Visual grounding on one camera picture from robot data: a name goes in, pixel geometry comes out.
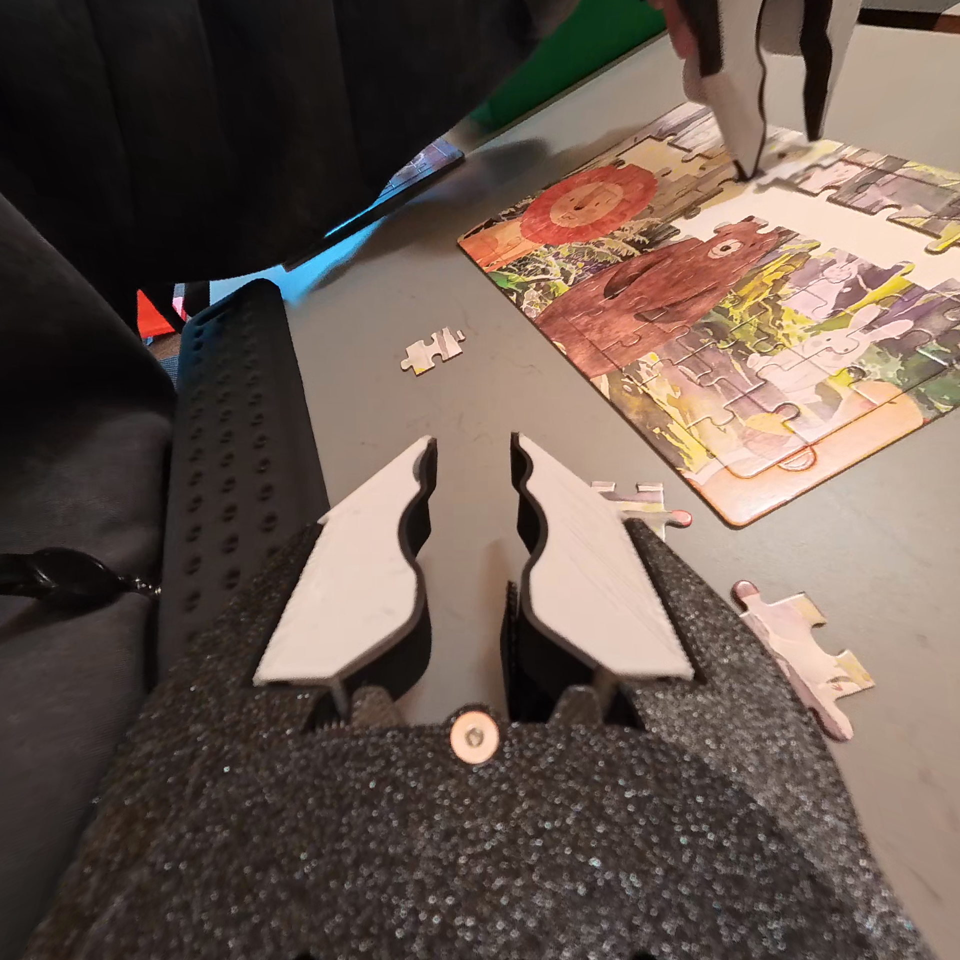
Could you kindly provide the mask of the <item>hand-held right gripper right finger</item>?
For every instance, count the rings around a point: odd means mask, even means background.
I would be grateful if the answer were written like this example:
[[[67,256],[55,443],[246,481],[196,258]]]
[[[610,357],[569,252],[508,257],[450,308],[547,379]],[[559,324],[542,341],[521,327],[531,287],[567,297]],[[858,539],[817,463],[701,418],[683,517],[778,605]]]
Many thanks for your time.
[[[522,433],[510,437],[520,607],[537,635],[618,681],[694,678],[694,666],[622,515]]]

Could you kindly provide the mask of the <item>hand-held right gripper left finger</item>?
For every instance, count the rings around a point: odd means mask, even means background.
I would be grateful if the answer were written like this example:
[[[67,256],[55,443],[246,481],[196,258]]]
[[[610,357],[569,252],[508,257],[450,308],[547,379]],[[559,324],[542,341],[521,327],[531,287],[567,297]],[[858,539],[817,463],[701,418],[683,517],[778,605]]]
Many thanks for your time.
[[[256,687],[346,687],[431,632],[418,556],[438,445],[421,437],[331,508],[253,674]]]

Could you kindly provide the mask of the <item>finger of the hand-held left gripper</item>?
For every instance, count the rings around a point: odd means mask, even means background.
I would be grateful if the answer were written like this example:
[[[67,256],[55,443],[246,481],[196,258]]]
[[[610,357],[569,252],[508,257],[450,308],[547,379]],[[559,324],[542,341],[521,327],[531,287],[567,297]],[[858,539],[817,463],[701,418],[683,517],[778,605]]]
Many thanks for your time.
[[[750,181],[758,173],[766,139],[766,69],[760,53],[764,3],[719,2],[723,69],[715,76],[700,76],[695,53],[683,68],[683,86],[690,100],[711,109],[738,178]]]
[[[844,64],[860,1],[801,1],[798,51],[805,68],[803,117],[810,142],[823,137],[825,118]]]

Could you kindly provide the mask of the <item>white puzzle piece red knob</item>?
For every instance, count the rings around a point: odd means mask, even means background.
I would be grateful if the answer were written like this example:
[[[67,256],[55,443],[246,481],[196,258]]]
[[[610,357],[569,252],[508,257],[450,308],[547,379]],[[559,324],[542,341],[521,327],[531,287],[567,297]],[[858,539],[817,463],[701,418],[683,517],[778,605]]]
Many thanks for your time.
[[[830,738],[850,741],[852,722],[836,702],[871,690],[874,681],[854,653],[825,652],[812,635],[827,618],[810,596],[800,592],[774,603],[762,598],[760,589],[741,580],[731,589],[742,611],[740,618],[774,657],[799,701],[813,714]]]

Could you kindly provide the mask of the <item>forest animal jigsaw puzzle board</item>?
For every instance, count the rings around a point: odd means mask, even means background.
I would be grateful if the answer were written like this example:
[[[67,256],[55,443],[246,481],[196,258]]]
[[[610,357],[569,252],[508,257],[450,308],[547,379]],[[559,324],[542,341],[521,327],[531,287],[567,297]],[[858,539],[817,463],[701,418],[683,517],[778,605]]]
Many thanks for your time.
[[[955,172],[683,103],[459,246],[729,525],[958,408]]]

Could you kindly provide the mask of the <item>large white grey puzzle piece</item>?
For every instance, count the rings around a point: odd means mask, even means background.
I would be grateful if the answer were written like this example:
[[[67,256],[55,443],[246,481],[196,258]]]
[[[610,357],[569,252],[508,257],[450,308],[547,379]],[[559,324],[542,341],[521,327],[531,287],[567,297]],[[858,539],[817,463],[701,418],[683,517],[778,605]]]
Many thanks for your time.
[[[447,362],[453,357],[462,354],[461,343],[466,336],[460,329],[451,330],[443,327],[434,331],[428,340],[412,342],[405,348],[405,356],[400,361],[402,371],[414,372],[419,377],[435,367],[435,358]]]

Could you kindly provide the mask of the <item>person's left forearm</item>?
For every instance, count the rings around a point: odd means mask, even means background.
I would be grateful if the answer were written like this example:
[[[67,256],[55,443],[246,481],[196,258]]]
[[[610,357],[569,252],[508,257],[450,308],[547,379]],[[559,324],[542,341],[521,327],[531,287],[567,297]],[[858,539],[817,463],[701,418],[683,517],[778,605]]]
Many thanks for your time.
[[[132,327],[304,255],[578,2],[2,2],[2,197]]]

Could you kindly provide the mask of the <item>dark grey desk flap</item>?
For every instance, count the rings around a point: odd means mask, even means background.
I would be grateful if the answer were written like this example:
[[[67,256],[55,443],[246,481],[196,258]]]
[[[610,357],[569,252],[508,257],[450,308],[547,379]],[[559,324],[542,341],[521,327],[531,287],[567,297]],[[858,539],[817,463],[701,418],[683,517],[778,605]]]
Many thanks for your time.
[[[888,29],[959,35],[959,13],[948,10],[918,10],[862,6],[858,23]]]

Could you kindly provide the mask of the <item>grey desk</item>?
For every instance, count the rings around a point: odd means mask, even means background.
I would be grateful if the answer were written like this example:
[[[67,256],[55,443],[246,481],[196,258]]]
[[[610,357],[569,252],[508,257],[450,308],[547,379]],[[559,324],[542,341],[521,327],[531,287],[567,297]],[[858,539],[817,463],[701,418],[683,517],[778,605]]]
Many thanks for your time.
[[[326,488],[339,502],[411,442],[438,439],[432,535],[419,555],[433,649],[400,710],[436,723],[504,703],[499,630],[527,556],[510,478],[513,431],[585,481],[662,482],[693,524],[668,543],[730,599],[806,592],[829,649],[876,688],[845,700],[832,747],[870,846],[940,958],[958,958],[958,413],[925,426],[743,530],[729,529],[467,261],[457,239],[683,100],[668,39],[466,151],[452,174],[378,223],[289,311]],[[442,328],[462,353],[420,376],[405,349]]]

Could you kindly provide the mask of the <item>person's left hand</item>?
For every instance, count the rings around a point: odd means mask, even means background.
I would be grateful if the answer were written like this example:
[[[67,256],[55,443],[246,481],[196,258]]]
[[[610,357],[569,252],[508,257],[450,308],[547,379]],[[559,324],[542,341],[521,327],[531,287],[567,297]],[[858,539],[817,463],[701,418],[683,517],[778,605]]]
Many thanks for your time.
[[[687,61],[697,52],[697,40],[678,1],[649,1],[651,8],[660,11],[666,30],[677,56]]]

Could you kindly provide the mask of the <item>striped puzzle piece red dot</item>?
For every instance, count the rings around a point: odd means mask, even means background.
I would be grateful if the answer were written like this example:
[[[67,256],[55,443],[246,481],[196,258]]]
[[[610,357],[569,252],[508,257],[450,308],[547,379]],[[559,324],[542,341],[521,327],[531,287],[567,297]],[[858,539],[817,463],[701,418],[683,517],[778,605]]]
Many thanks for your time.
[[[666,508],[662,483],[637,483],[635,492],[624,494],[618,492],[615,482],[592,481],[590,487],[610,502],[622,519],[644,522],[663,541],[666,539],[668,527],[687,529],[693,522],[689,511]]]

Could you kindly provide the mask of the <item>green plastic bin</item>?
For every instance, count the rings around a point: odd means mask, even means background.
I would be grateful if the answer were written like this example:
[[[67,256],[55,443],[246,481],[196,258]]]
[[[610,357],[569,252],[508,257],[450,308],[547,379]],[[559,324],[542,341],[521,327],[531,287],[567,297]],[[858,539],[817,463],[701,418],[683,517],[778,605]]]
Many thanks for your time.
[[[664,14],[642,1],[582,1],[470,118],[502,129],[666,31]]]

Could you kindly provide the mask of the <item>dark perforated panel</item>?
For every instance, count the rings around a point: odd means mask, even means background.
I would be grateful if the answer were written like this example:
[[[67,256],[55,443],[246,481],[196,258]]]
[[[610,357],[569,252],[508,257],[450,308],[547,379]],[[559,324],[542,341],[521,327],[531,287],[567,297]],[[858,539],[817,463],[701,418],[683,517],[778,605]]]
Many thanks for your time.
[[[256,279],[181,335],[157,675],[330,509],[280,289]]]

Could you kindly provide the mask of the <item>light blue board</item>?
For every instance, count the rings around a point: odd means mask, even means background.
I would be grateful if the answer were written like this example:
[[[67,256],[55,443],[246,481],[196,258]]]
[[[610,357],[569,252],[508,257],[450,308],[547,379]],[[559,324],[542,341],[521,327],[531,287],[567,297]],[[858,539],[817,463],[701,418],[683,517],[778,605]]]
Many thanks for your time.
[[[282,263],[290,273],[347,238],[412,201],[426,188],[460,165],[465,155],[444,138],[438,138],[397,171],[375,200],[361,212],[330,228],[305,250]]]

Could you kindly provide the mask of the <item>person's dark jacket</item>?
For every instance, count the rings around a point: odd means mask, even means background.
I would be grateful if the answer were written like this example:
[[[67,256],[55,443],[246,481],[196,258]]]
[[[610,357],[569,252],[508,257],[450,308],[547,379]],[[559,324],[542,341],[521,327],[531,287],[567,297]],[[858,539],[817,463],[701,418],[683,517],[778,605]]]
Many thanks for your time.
[[[174,388],[135,332],[2,199],[2,554],[70,548],[153,580]],[[2,958],[19,958],[139,712],[153,605],[2,597]]]

